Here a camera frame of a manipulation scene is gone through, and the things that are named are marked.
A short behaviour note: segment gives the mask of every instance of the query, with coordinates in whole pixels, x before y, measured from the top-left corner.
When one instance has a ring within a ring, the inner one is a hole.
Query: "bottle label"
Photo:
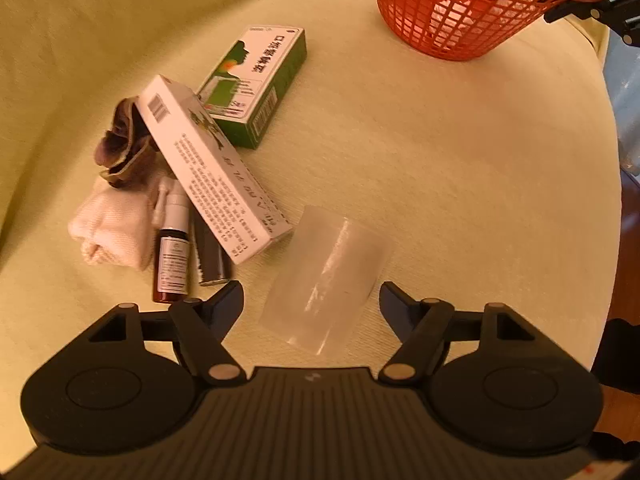
[[[187,293],[189,242],[180,238],[160,240],[158,258],[158,292]]]

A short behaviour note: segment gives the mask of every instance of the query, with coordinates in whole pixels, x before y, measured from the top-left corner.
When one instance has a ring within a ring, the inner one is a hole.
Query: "bottle cap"
[[[180,182],[176,180],[171,192],[166,196],[162,229],[174,229],[188,233],[190,205],[191,202],[187,193],[180,185]]]

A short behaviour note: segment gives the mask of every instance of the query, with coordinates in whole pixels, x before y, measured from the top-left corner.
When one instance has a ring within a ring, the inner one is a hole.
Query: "cardboard box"
[[[136,105],[191,202],[234,263],[291,229],[191,89],[158,75]]]
[[[304,29],[252,25],[196,93],[232,144],[257,148],[305,58]]]

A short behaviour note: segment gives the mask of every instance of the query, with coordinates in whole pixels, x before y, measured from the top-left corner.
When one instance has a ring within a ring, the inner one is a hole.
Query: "wooden floor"
[[[622,180],[622,221],[618,270],[609,319],[620,317],[640,324],[640,184],[625,171]],[[605,406],[597,431],[622,439],[640,440],[640,396],[603,386]]]

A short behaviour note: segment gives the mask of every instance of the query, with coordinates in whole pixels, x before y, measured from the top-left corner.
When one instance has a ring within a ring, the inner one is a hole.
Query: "fabric cloth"
[[[94,152],[95,163],[107,168],[100,176],[113,187],[136,184],[154,169],[157,149],[135,101],[130,97],[118,103],[111,129]]]
[[[570,14],[565,18],[591,43],[600,64],[604,66],[607,57],[607,47],[609,46],[610,30],[609,27],[597,22],[593,18],[581,20]]]
[[[306,30],[307,60],[263,142],[240,150],[287,218],[296,224],[313,204],[370,223],[395,241],[380,280],[463,310],[503,301],[590,367],[616,269],[620,177],[600,63],[566,21],[538,20],[458,63],[396,38],[376,0],[3,1],[12,41],[0,60],[22,61],[0,78],[1,95],[15,95],[0,136],[29,142],[33,131],[41,142],[0,250],[0,470],[32,446],[19,408],[28,376],[113,305],[162,308],[150,298],[151,270],[88,266],[66,231],[92,188],[94,147],[113,107],[156,73],[198,88],[249,24]],[[380,282],[330,361],[258,325],[286,247],[236,268],[244,312],[225,347],[248,370],[376,373],[399,345],[380,316]],[[196,272],[191,279],[195,296],[216,290],[199,287]]]
[[[173,183],[164,171],[132,189],[115,189],[98,177],[68,226],[71,237],[81,241],[84,261],[144,270]]]

